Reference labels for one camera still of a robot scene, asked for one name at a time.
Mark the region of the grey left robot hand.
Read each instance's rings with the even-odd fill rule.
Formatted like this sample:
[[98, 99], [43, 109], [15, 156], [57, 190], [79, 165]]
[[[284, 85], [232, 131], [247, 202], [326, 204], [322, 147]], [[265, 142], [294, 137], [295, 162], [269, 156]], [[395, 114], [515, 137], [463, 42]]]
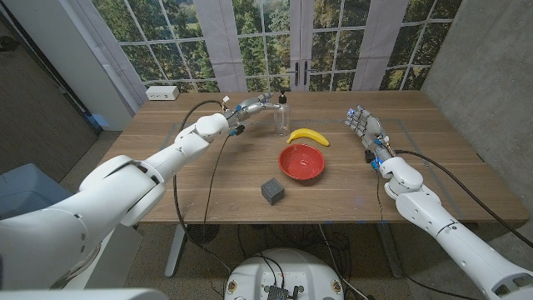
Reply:
[[270, 103], [269, 99], [272, 97], [270, 92], [263, 93], [258, 97], [248, 98], [247, 100], [238, 104], [234, 109], [227, 109], [223, 116], [228, 121], [230, 136], [241, 134], [245, 126], [243, 121], [247, 120], [251, 115], [257, 114], [263, 110], [279, 110], [280, 104]]

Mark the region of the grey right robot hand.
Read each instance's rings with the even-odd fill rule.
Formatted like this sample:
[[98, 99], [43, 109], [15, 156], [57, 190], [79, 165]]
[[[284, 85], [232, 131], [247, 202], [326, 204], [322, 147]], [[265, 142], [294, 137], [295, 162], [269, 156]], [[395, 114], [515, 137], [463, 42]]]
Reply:
[[379, 119], [363, 107], [350, 108], [345, 124], [361, 139], [366, 163], [370, 163], [374, 169], [378, 169], [385, 160], [396, 155]]

